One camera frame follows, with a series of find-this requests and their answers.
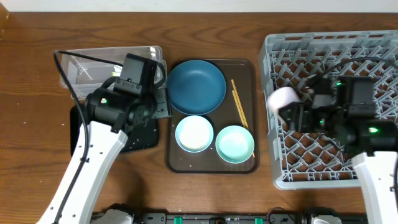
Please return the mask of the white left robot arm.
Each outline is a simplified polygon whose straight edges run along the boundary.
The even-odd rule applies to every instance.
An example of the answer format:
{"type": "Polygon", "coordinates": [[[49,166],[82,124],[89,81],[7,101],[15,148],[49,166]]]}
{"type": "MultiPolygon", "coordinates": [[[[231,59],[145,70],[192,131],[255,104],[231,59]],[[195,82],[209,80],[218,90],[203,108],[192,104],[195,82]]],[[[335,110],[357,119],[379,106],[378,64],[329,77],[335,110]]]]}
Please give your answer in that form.
{"type": "Polygon", "coordinates": [[[116,157],[156,146],[157,120],[171,115],[164,88],[135,95],[100,87],[85,103],[71,161],[39,223],[89,223],[116,157]]]}

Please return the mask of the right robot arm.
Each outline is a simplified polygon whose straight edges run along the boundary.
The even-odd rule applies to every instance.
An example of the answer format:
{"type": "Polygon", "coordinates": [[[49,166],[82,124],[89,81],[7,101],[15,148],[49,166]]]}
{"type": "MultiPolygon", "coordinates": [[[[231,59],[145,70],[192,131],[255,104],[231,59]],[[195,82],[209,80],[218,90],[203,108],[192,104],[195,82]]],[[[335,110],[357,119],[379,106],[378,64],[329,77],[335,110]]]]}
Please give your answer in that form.
{"type": "Polygon", "coordinates": [[[301,101],[292,87],[267,99],[269,110],[291,131],[337,139],[351,157],[369,223],[397,223],[397,125],[375,117],[373,81],[340,76],[315,83],[313,99],[301,101]]]}

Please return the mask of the white napkin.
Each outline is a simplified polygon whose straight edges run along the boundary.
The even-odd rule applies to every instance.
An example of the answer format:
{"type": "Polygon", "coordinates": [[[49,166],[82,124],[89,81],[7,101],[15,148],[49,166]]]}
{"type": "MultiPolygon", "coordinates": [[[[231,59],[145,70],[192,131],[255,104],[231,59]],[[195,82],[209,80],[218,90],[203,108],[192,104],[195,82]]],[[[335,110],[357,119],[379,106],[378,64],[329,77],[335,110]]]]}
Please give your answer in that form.
{"type": "Polygon", "coordinates": [[[112,77],[120,77],[120,75],[121,75],[121,72],[113,72],[111,74],[112,77]]]}

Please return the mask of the pink plastic cup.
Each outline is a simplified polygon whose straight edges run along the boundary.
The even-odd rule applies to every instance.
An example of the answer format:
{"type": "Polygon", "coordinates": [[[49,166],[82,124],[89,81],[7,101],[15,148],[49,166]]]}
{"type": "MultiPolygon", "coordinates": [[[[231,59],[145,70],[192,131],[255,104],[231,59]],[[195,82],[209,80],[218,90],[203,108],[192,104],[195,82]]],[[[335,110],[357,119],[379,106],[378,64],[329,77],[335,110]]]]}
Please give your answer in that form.
{"type": "Polygon", "coordinates": [[[278,115],[282,107],[300,102],[300,99],[292,87],[282,87],[272,92],[266,101],[268,111],[278,115]]]}

